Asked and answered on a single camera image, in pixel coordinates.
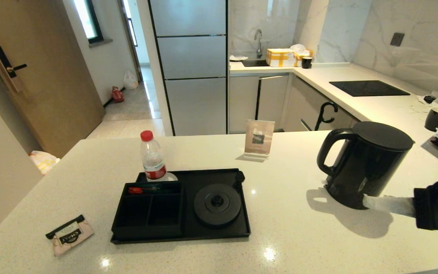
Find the black electric kettle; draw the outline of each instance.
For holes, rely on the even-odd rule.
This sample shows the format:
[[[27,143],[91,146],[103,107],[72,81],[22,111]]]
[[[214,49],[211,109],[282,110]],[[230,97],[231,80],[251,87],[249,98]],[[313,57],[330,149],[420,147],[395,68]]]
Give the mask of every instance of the black electric kettle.
[[[345,140],[332,167],[325,158],[332,145]],[[335,129],[324,140],[317,165],[327,173],[327,191],[339,203],[366,209],[363,195],[379,196],[401,161],[412,148],[403,131],[375,122],[359,122],[352,129]]]

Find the tiled floor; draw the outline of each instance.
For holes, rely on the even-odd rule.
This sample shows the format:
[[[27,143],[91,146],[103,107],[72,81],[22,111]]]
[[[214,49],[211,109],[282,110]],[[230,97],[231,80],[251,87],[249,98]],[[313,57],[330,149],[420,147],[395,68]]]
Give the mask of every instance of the tiled floor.
[[[142,66],[143,82],[135,89],[123,91],[125,100],[106,107],[104,121],[159,119],[160,108],[150,67]]]
[[[143,82],[136,89],[124,90],[124,102],[106,107],[103,122],[87,139],[139,138],[144,130],[165,136],[151,69],[142,66],[141,74]]]

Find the faucet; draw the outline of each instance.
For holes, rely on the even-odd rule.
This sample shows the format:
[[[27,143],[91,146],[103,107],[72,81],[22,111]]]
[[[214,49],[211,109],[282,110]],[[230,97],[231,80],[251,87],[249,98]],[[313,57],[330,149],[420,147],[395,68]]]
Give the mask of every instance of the faucet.
[[[255,41],[258,38],[258,36],[259,36],[259,40],[258,40],[258,49],[256,50],[256,56],[259,59],[263,55],[263,49],[261,48],[261,38],[263,37],[263,35],[261,33],[261,29],[257,29],[256,33],[254,34]]]

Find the white countertop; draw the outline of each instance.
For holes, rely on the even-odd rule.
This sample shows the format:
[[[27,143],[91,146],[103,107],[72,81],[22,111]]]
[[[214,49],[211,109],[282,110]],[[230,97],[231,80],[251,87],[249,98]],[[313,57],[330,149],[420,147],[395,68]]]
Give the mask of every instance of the white countertop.
[[[410,135],[419,146],[433,135],[433,132],[424,128],[430,108],[420,103],[414,95],[427,92],[405,81],[349,63],[313,64],[312,69],[245,67],[241,62],[229,64],[232,76],[245,73],[294,73],[360,121],[374,121],[394,126]],[[412,95],[352,97],[329,83],[356,80],[381,80]]]
[[[114,245],[124,183],[143,171],[139,139],[80,141],[0,224],[0,274],[407,273],[438,269],[438,231],[409,217],[334,201],[316,165],[328,132],[275,133],[264,163],[236,160],[244,135],[157,138],[169,170],[239,168],[251,236]],[[415,145],[384,194],[438,181],[438,160]],[[54,257],[45,233],[83,214],[95,235]]]

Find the kitchen sink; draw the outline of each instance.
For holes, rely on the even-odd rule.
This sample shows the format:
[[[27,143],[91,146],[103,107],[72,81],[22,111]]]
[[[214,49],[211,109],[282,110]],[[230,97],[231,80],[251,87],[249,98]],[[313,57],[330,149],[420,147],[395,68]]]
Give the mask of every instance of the kitchen sink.
[[[266,64],[266,60],[245,60],[242,61],[245,67],[269,67],[269,64]]]

